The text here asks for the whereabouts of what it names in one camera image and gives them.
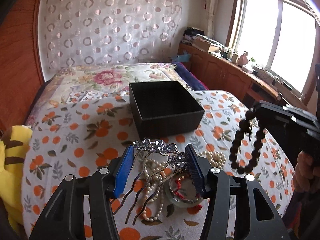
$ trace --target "silver screw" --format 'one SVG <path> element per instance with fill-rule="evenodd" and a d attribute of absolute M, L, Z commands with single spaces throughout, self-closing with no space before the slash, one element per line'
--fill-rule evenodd
<path fill-rule="evenodd" d="M 66 180 L 66 181 L 73 180 L 73 175 L 72 175 L 72 174 L 69 174 L 69 175 L 65 176 L 65 180 Z"/>
<path fill-rule="evenodd" d="M 254 181 L 254 176 L 252 174 L 247 174 L 245 178 L 249 181 Z"/>
<path fill-rule="evenodd" d="M 212 173 L 217 174 L 217 173 L 220 172 L 220 169 L 219 169 L 219 168 L 216 168 L 216 167 L 213 167 L 213 168 L 210 169 L 210 171 L 211 171 Z"/>
<path fill-rule="evenodd" d="M 101 174 L 107 174 L 109 172 L 108 168 L 102 168 L 99 170 Z"/>

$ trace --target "human hand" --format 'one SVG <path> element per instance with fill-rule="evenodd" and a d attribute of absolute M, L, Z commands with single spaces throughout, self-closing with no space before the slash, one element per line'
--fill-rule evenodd
<path fill-rule="evenodd" d="M 293 185 L 296 191 L 305 192 L 310 190 L 310 180 L 320 177 L 320 167 L 312 168 L 313 158 L 305 152 L 298 155 L 298 163 L 293 175 Z"/>

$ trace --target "open black box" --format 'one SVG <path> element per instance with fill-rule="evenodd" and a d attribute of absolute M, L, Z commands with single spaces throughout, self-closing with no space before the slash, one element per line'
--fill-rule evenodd
<path fill-rule="evenodd" d="M 130 83 L 130 106 L 140 140 L 195 130 L 204 109 L 176 81 Z"/>

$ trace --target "dark blue blanket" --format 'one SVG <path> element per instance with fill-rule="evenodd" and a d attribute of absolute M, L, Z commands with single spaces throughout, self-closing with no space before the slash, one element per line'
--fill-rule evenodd
<path fill-rule="evenodd" d="M 172 62 L 172 64 L 177 66 L 175 71 L 193 90 L 208 90 L 181 62 Z"/>

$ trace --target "window frame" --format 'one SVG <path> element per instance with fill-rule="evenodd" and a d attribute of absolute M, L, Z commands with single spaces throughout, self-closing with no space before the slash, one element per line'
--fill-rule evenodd
<path fill-rule="evenodd" d="M 232 48 L 234 49 L 234 51 L 237 51 L 238 49 L 238 45 L 240 42 L 240 38 L 241 38 L 241 34 L 242 34 L 242 29 L 243 29 L 243 24 L 244 24 L 244 19 L 245 19 L 245 13 L 246 13 L 246 7 L 247 7 L 247 2 L 248 0 L 241 0 L 241 9 L 240 9 L 240 15 L 239 15 L 239 19 L 240 19 L 240 23 L 237 26 L 237 30 L 235 33 L 235 37 L 234 37 L 234 42 L 232 44 Z M 274 75 L 278 76 L 276 73 L 274 73 L 271 69 L 271 65 L 273 63 L 275 54 L 276 54 L 276 50 L 277 50 L 277 46 L 278 46 L 278 42 L 279 42 L 279 38 L 280 38 L 280 32 L 281 32 L 281 25 L 282 25 L 282 14 L 283 14 L 283 3 L 287 3 L 290 4 L 292 6 L 295 6 L 296 8 L 306 12 L 307 14 L 311 15 L 314 18 L 314 15 L 307 9 L 306 6 L 303 6 L 300 2 L 297 2 L 296 0 L 278 0 L 278 9 L 279 9 L 279 13 L 278 13 L 278 18 L 277 18 L 277 26 L 276 26 L 276 32 L 275 32 L 275 36 L 273 39 L 273 45 L 272 45 L 272 49 L 269 55 L 269 59 L 266 65 L 266 68 L 268 68 L 268 70 L 273 73 Z M 293 87 L 293 93 L 298 97 L 298 98 L 302 98 L 303 102 L 305 104 L 307 104 L 308 102 L 306 102 L 305 99 L 305 95 L 308 92 L 308 90 L 310 90 L 310 84 L 312 83 L 310 80 L 312 80 L 314 78 L 314 75 L 310 75 L 310 73 L 312 72 L 312 66 L 314 64 L 316 64 L 316 59 L 319 58 L 319 52 L 316 50 L 317 48 L 317 44 L 320 44 L 320 32 L 317 31 L 317 29 L 319 30 L 320 27 L 317 24 L 317 21 L 315 19 L 315 26 L 316 26 L 316 44 L 315 44 L 315 51 L 313 54 L 313 59 L 312 59 L 312 64 L 310 66 L 310 70 L 309 70 L 309 74 L 307 77 L 307 80 L 304 84 L 304 87 L 302 89 L 302 92 L 300 93 L 299 91 L 297 91 L 292 85 L 290 85 L 289 82 L 287 82 L 283 77 L 280 77 L 283 81 L 285 81 L 286 83 L 288 83 L 291 87 Z"/>

